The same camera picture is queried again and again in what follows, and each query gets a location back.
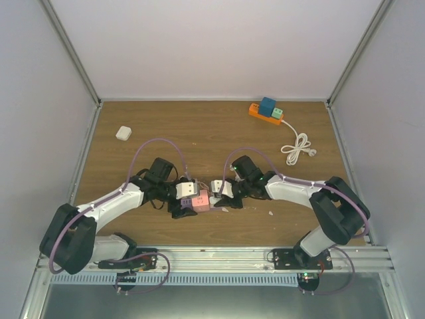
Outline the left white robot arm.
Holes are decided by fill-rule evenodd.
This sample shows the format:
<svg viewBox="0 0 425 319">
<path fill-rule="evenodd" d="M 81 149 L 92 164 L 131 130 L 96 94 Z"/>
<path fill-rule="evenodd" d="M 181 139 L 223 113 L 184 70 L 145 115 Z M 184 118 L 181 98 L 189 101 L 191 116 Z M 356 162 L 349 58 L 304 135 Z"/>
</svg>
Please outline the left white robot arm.
<svg viewBox="0 0 425 319">
<path fill-rule="evenodd" d="M 122 233 L 100 236 L 99 231 L 124 213 L 159 201 L 172 218 L 195 216 L 182 200 L 199 194 L 196 180 L 176 177 L 169 180 L 176 167 L 169 161 L 156 158 L 151 167 L 131 176 L 116 190 L 79 206 L 61 205 L 54 214 L 40 243 L 41 254 L 48 257 L 52 274 L 66 271 L 76 274 L 89 263 L 105 267 L 138 268 L 142 251 L 134 240 Z"/>
</svg>

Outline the pink cube adapter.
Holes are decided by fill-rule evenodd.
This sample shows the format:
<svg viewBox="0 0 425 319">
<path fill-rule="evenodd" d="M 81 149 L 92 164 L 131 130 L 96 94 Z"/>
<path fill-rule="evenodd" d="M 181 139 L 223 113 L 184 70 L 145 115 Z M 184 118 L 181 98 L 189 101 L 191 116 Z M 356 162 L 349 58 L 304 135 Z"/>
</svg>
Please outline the pink cube adapter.
<svg viewBox="0 0 425 319">
<path fill-rule="evenodd" d="M 210 210 L 209 195 L 206 189 L 200 190 L 197 197 L 191 199 L 193 210 L 201 213 Z"/>
</svg>

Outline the purple power strip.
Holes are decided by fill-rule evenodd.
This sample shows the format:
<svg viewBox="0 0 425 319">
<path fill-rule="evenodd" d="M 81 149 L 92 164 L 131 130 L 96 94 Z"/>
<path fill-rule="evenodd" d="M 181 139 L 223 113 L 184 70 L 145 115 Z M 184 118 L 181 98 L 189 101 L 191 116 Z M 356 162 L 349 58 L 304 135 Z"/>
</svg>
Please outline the purple power strip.
<svg viewBox="0 0 425 319">
<path fill-rule="evenodd" d="M 182 199 L 181 200 L 181 207 L 190 207 L 191 209 L 193 209 L 192 207 L 192 203 L 191 203 L 191 199 Z M 228 212 L 228 209 L 225 207 L 210 207 L 209 211 L 224 211 L 224 212 Z"/>
</svg>

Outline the white square plug adapter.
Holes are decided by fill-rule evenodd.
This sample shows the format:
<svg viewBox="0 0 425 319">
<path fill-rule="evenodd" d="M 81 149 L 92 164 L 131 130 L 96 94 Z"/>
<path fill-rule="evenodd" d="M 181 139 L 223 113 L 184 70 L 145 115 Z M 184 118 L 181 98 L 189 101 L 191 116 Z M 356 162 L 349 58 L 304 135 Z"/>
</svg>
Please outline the white square plug adapter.
<svg viewBox="0 0 425 319">
<path fill-rule="evenodd" d="M 116 138 L 121 141 L 127 141 L 131 136 L 132 129 L 127 126 L 121 126 L 116 132 Z"/>
</svg>

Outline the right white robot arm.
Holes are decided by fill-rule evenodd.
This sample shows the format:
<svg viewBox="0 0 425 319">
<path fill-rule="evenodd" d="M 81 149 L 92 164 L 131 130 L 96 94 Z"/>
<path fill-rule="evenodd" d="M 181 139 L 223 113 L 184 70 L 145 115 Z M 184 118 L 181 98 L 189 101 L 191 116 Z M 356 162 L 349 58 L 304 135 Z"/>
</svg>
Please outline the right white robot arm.
<svg viewBox="0 0 425 319">
<path fill-rule="evenodd" d="M 315 268 L 326 262 L 330 248 L 369 232 L 370 211 L 340 177 L 306 181 L 276 171 L 262 172 L 248 156 L 236 159 L 231 166 L 234 179 L 211 182 L 211 191 L 218 199 L 215 207 L 241 209 L 245 198 L 288 201 L 311 209 L 318 220 L 318 227 L 290 249 L 288 261 L 275 257 L 278 264 Z"/>
</svg>

